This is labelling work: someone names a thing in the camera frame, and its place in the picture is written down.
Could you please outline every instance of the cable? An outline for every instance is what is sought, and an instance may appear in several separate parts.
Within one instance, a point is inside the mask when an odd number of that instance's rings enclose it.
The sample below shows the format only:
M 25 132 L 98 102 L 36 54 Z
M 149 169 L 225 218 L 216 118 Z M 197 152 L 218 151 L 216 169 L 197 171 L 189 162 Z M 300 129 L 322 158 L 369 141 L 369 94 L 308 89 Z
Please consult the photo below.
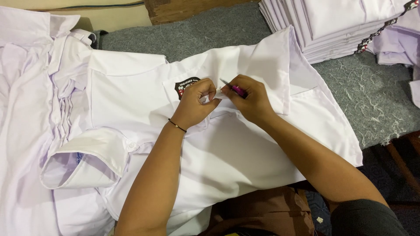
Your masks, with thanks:
M 137 1 L 133 3 L 124 3 L 124 4 L 112 4 L 112 5 L 80 5 L 80 6 L 71 6 L 71 7 L 63 7 L 63 8 L 54 8 L 54 9 L 29 9 L 31 11 L 53 11 L 53 10 L 82 10 L 82 9 L 89 9 L 89 8 L 111 8 L 111 7 L 130 7 L 144 4 L 144 1 Z

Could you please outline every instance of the wooden board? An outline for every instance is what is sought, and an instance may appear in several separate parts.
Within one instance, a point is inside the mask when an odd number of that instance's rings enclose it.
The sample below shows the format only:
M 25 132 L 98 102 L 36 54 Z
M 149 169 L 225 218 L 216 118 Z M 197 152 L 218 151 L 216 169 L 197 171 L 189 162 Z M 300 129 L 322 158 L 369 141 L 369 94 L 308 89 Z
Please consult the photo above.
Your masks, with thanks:
M 216 7 L 230 7 L 252 0 L 144 0 L 152 25 L 188 19 Z

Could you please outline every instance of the forearm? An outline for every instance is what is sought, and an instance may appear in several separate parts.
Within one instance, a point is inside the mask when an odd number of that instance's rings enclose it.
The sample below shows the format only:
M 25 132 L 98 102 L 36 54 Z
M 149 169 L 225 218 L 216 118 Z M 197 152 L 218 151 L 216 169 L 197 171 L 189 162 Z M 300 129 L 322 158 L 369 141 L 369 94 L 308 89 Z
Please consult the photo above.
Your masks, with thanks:
M 178 189 L 184 134 L 171 123 L 164 126 L 130 189 L 116 236 L 127 232 L 166 235 Z
M 278 116 L 259 126 L 282 148 L 305 178 L 327 199 L 370 199 L 386 205 L 372 182 L 354 166 Z

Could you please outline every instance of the person's hand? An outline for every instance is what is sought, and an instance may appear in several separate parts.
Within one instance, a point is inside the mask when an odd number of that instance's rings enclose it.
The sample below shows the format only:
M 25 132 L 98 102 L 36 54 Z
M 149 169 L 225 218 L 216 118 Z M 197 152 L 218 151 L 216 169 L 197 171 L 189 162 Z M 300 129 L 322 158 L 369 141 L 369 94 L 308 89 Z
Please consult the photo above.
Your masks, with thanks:
M 206 118 L 220 103 L 213 99 L 216 87 L 209 78 L 205 78 L 188 86 L 182 94 L 181 101 L 173 114 L 171 121 L 180 128 L 187 130 Z M 203 104 L 200 98 L 209 95 L 209 102 Z
M 222 88 L 222 93 L 229 97 L 247 120 L 260 125 L 264 120 L 277 116 L 271 107 L 270 101 L 268 101 L 263 83 L 248 76 L 238 75 L 229 84 L 232 86 L 236 85 L 248 93 L 248 96 L 243 99 L 233 90 L 230 90 L 229 87 L 224 86 Z

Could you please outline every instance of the black sleeve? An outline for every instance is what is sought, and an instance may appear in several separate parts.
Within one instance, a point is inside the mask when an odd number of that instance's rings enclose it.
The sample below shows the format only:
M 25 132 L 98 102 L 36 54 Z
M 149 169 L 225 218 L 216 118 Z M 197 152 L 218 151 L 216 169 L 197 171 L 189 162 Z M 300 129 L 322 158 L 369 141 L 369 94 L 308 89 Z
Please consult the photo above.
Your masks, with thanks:
M 394 212 L 367 199 L 342 202 L 331 214 L 333 236 L 408 236 Z

